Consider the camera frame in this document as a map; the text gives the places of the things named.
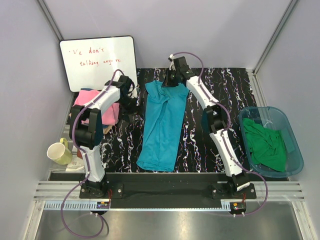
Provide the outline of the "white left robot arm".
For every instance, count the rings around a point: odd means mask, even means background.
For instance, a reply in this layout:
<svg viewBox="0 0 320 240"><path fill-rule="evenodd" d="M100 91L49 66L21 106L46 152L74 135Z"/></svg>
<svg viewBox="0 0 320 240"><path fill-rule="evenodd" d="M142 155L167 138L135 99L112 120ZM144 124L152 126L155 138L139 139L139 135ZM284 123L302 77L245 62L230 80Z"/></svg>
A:
<svg viewBox="0 0 320 240"><path fill-rule="evenodd" d="M134 89L134 82L122 74L117 81L109 80L92 100L71 108L69 136L80 151L85 167L85 180L81 186L97 198L103 198L108 193L106 173L100 156L104 135L102 116L114 103L120 105L121 114L136 114L137 99L131 97Z"/></svg>

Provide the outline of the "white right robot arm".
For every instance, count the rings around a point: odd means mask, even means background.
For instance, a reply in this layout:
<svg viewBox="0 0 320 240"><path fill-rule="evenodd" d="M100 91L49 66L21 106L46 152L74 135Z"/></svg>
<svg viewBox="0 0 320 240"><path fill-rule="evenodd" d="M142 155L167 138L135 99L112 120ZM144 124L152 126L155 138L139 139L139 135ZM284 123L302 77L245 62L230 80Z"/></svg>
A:
<svg viewBox="0 0 320 240"><path fill-rule="evenodd" d="M202 107L202 128L209 133L222 159L228 177L227 192L232 198L239 198L249 187L250 181L243 170L229 139L231 117L228 110L211 94L202 81L202 73L196 73L187 64L184 56L169 56L170 66L166 70L163 87L177 87L183 84Z"/></svg>

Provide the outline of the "teal t shirt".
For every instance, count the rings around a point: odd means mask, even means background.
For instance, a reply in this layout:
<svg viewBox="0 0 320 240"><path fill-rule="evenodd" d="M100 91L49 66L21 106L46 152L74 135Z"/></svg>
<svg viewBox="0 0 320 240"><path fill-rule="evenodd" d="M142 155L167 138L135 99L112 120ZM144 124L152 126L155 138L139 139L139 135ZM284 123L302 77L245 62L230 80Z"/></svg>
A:
<svg viewBox="0 0 320 240"><path fill-rule="evenodd" d="M175 168L189 90L179 83L164 87L145 84L147 91L142 150L137 165L147 171L172 172Z"/></svg>

